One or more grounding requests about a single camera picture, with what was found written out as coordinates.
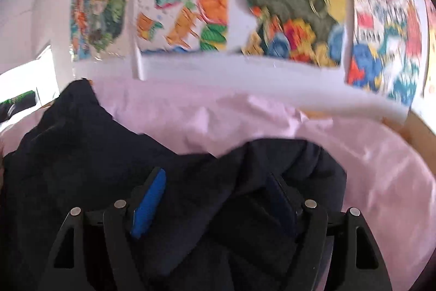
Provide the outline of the wooden bed frame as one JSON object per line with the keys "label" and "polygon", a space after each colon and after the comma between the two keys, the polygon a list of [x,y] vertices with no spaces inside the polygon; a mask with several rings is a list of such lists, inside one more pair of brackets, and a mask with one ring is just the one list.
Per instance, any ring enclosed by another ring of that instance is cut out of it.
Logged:
{"label": "wooden bed frame", "polygon": [[406,122],[398,123],[387,118],[305,112],[296,135],[317,143],[344,145],[359,153],[375,150],[389,154],[435,153],[435,134],[414,114],[410,114]]}

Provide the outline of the pink bed sheet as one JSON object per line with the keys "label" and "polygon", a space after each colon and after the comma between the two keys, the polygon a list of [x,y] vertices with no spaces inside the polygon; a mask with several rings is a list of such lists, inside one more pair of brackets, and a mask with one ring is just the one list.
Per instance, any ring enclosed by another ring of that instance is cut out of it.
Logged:
{"label": "pink bed sheet", "polygon": [[[359,153],[299,137],[302,111],[255,95],[132,79],[86,81],[113,120],[178,155],[220,157],[260,139],[305,140],[322,147],[347,175],[338,212],[355,207],[363,213],[386,264],[391,290],[434,288],[429,278],[435,266],[435,177],[417,151]],[[3,180],[4,158],[51,105],[1,135]]]}

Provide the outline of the black puffer jacket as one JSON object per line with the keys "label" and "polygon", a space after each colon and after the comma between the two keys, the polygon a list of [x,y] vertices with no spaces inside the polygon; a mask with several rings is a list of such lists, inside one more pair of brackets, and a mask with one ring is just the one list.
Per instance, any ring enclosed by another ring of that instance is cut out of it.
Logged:
{"label": "black puffer jacket", "polygon": [[305,140],[178,155],[112,119],[86,80],[6,155],[1,289],[36,290],[73,208],[132,201],[124,228],[148,290],[282,290],[312,199],[342,208],[345,170]]}

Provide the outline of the pale orange drawing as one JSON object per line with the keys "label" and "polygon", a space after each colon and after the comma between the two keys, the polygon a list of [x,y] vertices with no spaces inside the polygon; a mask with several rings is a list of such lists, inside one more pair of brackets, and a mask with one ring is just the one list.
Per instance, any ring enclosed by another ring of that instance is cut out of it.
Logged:
{"label": "pale orange drawing", "polygon": [[435,5],[432,0],[425,0],[425,3],[429,31],[429,55],[423,96],[432,97],[435,96]]}

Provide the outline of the blond character drawing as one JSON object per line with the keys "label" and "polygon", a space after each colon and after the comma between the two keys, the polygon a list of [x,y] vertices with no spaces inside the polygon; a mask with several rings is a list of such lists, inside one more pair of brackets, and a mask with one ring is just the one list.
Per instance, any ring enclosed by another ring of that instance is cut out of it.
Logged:
{"label": "blond character drawing", "polygon": [[125,20],[127,0],[90,0],[87,42],[96,57],[106,55],[120,37]]}

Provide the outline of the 2024 dragon drawing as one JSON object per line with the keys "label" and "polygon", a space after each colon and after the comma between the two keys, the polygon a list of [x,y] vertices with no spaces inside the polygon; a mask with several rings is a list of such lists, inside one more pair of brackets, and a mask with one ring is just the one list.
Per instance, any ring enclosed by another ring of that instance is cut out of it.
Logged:
{"label": "2024 dragon drawing", "polygon": [[353,0],[353,6],[347,83],[411,106],[422,58],[416,0]]}

